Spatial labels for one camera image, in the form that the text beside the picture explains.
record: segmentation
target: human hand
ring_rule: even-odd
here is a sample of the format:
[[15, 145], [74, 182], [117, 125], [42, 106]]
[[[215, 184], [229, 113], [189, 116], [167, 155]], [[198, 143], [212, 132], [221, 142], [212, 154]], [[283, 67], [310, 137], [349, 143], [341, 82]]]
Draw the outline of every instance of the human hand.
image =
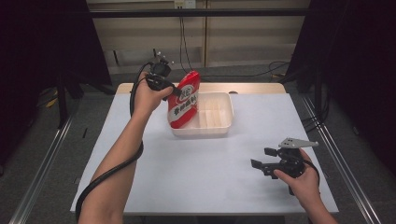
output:
[[[311, 161], [309, 156], [301, 148], [300, 152], [304, 160]], [[300, 205], [305, 210], [309, 206], [322, 203], [318, 189], [318, 174], [314, 168], [308, 164], [305, 164], [304, 173], [297, 178], [293, 178], [280, 170], [274, 170], [274, 174], [291, 187]]]
[[139, 76], [141, 81], [134, 97], [134, 113], [150, 115], [161, 103], [161, 99], [172, 93], [173, 88], [168, 87], [161, 91], [152, 90], [145, 80], [146, 74], [147, 72], [142, 72]]

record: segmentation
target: white container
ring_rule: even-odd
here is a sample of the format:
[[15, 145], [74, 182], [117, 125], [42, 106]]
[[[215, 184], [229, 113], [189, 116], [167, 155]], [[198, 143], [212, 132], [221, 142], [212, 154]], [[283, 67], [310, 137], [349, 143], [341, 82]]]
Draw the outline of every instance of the white container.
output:
[[181, 137], [222, 137], [233, 122], [233, 105], [226, 92], [198, 93], [198, 112], [172, 133]]

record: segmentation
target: white table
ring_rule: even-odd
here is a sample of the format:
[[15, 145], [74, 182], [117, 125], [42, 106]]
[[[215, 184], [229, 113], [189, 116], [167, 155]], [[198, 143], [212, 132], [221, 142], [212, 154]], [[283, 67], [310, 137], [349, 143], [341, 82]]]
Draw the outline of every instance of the white table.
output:
[[[92, 151], [76, 199], [129, 119], [131, 84], [119, 87]], [[288, 186], [253, 169], [250, 159], [279, 162], [265, 147], [278, 148], [286, 137], [308, 140], [290, 96], [280, 84], [202, 83], [200, 91], [232, 94], [233, 124], [225, 137], [184, 139], [174, 136], [166, 120], [167, 103], [152, 114], [143, 137], [145, 151], [137, 163], [127, 215], [286, 215], [303, 213]], [[311, 147], [305, 151], [321, 174], [320, 192], [332, 213], [338, 212]]]

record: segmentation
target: red package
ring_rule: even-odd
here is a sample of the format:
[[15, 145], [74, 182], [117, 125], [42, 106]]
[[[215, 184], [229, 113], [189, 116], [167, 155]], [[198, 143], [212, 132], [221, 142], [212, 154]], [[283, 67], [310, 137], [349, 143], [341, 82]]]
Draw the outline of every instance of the red package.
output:
[[196, 71], [190, 71], [177, 88], [180, 96], [168, 96], [168, 121], [172, 128], [178, 129], [192, 119], [198, 111], [198, 89], [201, 78]]

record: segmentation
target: red snack bag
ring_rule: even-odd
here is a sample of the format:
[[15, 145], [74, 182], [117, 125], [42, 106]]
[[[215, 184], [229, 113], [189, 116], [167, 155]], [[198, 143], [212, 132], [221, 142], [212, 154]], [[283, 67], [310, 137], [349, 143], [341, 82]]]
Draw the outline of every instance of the red snack bag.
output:
[[177, 88], [180, 96], [168, 96], [168, 121], [172, 128], [178, 129], [192, 119], [198, 110], [198, 89], [201, 78], [196, 71], [190, 71]]

